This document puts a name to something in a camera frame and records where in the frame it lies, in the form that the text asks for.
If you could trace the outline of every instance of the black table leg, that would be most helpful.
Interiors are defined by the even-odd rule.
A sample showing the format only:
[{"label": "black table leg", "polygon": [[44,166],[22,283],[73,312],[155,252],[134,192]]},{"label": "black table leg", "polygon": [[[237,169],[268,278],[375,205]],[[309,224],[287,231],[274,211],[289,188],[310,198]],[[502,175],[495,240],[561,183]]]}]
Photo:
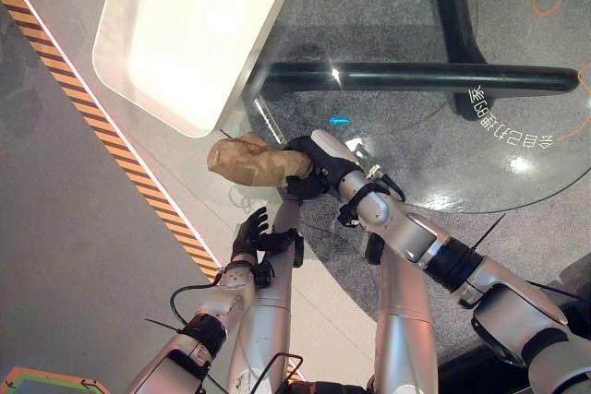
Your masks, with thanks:
[{"label": "black table leg", "polygon": [[[273,100],[295,91],[458,93],[478,85],[486,97],[520,97],[563,94],[574,90],[579,81],[574,69],[549,66],[276,62],[266,71],[260,91]],[[470,107],[475,113],[473,103]]]},{"label": "black table leg", "polygon": [[[452,64],[485,64],[484,58],[474,37],[472,20],[467,0],[437,0],[440,21],[445,39],[447,57]],[[458,92],[453,94],[455,110],[468,120],[477,120],[474,108],[468,94]],[[490,106],[492,97],[487,96]]]}]

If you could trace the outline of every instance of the robotic hand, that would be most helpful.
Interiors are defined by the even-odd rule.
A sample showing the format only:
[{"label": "robotic hand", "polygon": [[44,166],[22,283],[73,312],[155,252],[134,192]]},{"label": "robotic hand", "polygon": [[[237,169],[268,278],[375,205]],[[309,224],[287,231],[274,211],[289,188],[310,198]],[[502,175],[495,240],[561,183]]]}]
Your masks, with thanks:
[{"label": "robotic hand", "polygon": [[[358,220],[371,233],[374,251],[387,245],[443,285],[461,306],[475,308],[476,333],[505,362],[528,367],[536,394],[589,392],[591,342],[571,333],[565,315],[545,294],[409,212],[324,131],[296,138],[287,148],[304,152],[314,164],[308,179],[288,179],[290,193],[301,198],[335,194],[344,203],[339,221]],[[379,263],[380,254],[374,258]]]},{"label": "robotic hand", "polygon": [[232,262],[236,262],[243,255],[252,262],[256,260],[257,251],[281,252],[284,251],[296,238],[297,231],[289,229],[283,233],[265,233],[269,228],[267,208],[262,207],[253,212],[248,219],[240,225],[238,236],[232,245]]}]

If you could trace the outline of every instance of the round glass tabletop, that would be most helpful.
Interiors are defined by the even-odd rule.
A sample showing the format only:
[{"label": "round glass tabletop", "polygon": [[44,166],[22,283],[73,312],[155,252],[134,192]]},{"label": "round glass tabletop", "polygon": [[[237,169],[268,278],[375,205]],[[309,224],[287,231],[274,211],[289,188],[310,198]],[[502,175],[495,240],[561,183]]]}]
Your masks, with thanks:
[{"label": "round glass tabletop", "polygon": [[[250,123],[276,144],[322,128],[351,150],[361,145],[419,207],[490,212],[539,201],[591,164],[590,5],[285,0],[243,94]],[[488,72],[447,66],[441,83],[421,65],[450,61]],[[507,74],[506,65],[534,71]],[[536,66],[570,70],[553,77]],[[507,89],[508,78],[532,86]]]}]

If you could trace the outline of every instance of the gray floor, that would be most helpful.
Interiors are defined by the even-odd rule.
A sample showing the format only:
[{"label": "gray floor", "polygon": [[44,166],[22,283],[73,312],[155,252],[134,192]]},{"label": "gray floor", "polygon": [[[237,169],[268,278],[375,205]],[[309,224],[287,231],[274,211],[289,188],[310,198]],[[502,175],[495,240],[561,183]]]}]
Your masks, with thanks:
[{"label": "gray floor", "polygon": [[18,365],[123,392],[170,337],[144,317],[174,324],[170,293],[206,279],[3,6],[0,159],[0,379]]}]

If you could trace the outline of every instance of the white tray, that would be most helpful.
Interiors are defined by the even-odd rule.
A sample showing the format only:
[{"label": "white tray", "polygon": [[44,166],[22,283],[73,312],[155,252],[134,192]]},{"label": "white tray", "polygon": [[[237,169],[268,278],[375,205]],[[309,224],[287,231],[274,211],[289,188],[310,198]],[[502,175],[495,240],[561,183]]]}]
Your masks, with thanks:
[{"label": "white tray", "polygon": [[283,0],[106,0],[92,51],[110,89],[189,137],[242,92]]}]

